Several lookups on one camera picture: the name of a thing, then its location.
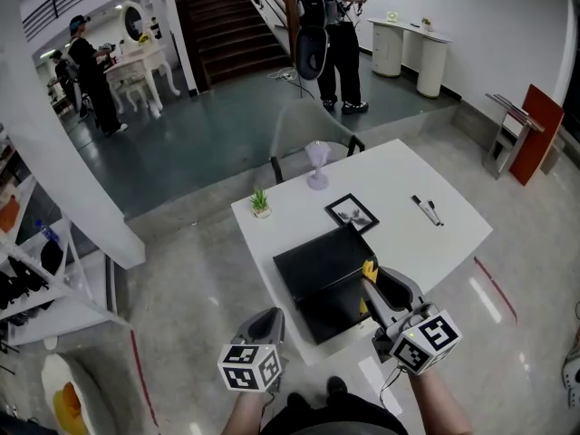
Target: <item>red line on floor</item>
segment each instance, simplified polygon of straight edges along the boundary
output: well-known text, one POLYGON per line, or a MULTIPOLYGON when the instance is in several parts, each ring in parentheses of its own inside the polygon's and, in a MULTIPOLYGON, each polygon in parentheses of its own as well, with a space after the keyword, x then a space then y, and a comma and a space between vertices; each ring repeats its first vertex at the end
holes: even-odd
POLYGON ((478 265, 481 268, 481 270, 483 271, 483 273, 488 277, 489 282, 491 282, 491 284, 496 287, 496 290, 498 290, 499 295, 506 302, 506 305, 509 308, 509 311, 511 311, 511 313, 516 318, 516 325, 517 325, 517 314, 516 314, 516 310, 514 309, 514 306, 512 306, 511 303, 509 302, 508 297, 506 296, 506 294, 504 294, 503 290, 498 285, 498 283, 494 280, 494 278, 491 276, 491 274, 489 273, 489 271, 481 264, 481 261, 478 260, 478 257, 477 256, 474 256, 473 257, 473 260, 475 261, 475 264, 478 265))
POLYGON ((147 405, 149 406, 149 411, 151 414, 151 418, 153 419, 153 423, 155 427, 159 428, 160 425, 157 423, 157 418, 155 417, 155 411, 153 410, 153 405, 151 404, 151 398, 149 397, 149 392, 147 390, 147 384, 145 383, 145 377, 143 376, 143 368, 141 367, 141 359, 139 357, 139 352, 137 351, 137 342, 135 340, 135 331, 130 331, 130 342, 133 346, 133 356, 135 356, 135 363, 137 364, 137 372, 139 373, 139 379, 141 380, 141 387, 143 389, 143 393, 145 394, 145 400, 147 401, 147 405))

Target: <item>chair armrest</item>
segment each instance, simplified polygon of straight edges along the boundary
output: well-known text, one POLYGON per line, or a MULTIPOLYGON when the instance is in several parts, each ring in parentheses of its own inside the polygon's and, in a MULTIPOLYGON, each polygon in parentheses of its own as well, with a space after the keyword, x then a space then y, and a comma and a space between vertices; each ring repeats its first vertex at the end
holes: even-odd
POLYGON ((354 147, 358 147, 359 152, 364 151, 366 148, 364 143, 362 143, 356 135, 351 137, 351 141, 348 144, 348 154, 346 156, 352 156, 354 154, 354 147))
POLYGON ((278 163, 278 158, 275 156, 270 157, 270 162, 272 163, 272 169, 274 170, 275 183, 276 185, 281 184, 282 182, 284 182, 284 178, 282 177, 282 170, 280 169, 280 163, 278 163))

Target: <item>green floor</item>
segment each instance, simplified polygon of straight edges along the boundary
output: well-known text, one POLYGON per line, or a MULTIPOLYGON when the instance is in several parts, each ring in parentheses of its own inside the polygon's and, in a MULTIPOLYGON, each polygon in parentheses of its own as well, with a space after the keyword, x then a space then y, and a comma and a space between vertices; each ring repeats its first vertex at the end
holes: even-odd
MULTIPOLYGON (((364 115, 342 116, 338 121, 353 131, 445 108, 455 103, 442 94, 428 100, 415 92, 416 82, 402 76, 384 79, 371 72, 371 58, 361 55, 362 99, 370 103, 364 115)), ((175 72, 175 97, 165 78, 157 81, 164 104, 154 120, 141 108, 133 113, 125 102, 121 119, 130 127, 105 139, 92 120, 65 124, 71 141, 97 180, 121 208, 134 218, 161 203, 201 189, 268 160, 276 118, 300 89, 282 80, 267 79, 268 72, 218 85, 212 92, 189 98, 180 72, 175 72)), ((314 97, 315 82, 306 82, 314 97)))

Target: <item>marker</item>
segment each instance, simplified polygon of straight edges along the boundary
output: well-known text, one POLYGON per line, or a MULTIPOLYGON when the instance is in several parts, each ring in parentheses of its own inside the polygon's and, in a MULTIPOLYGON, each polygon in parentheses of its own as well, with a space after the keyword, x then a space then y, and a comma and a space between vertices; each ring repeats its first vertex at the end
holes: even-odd
POLYGON ((437 218, 437 220, 439 221, 439 223, 440 223, 442 226, 445 226, 445 224, 443 224, 443 222, 441 221, 441 218, 440 218, 440 217, 439 217, 439 215, 437 214, 437 211, 435 211, 435 203, 433 203, 433 200, 432 200, 432 199, 430 199, 430 200, 428 201, 428 203, 429 203, 429 206, 431 207, 431 209, 433 210, 433 214, 435 215, 435 218, 437 218))
POLYGON ((426 203, 423 203, 419 197, 417 197, 417 195, 413 195, 411 197, 411 199, 415 202, 415 204, 421 208, 421 210, 423 211, 423 213, 425 213, 425 215, 427 216, 427 218, 429 218, 429 220, 435 225, 438 226, 440 224, 440 222, 437 220, 437 218, 435 217, 435 215, 433 213, 431 213, 429 206, 427 206, 426 203))

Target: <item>plant pot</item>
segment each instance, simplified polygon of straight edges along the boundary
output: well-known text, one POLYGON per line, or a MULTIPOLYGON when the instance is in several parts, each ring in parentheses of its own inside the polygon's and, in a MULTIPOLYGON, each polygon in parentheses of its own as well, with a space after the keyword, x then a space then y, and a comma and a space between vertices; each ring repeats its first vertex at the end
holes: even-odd
POLYGON ((272 214, 272 209, 268 207, 262 211, 257 211, 256 209, 252 208, 252 212, 258 219, 265 219, 272 214))

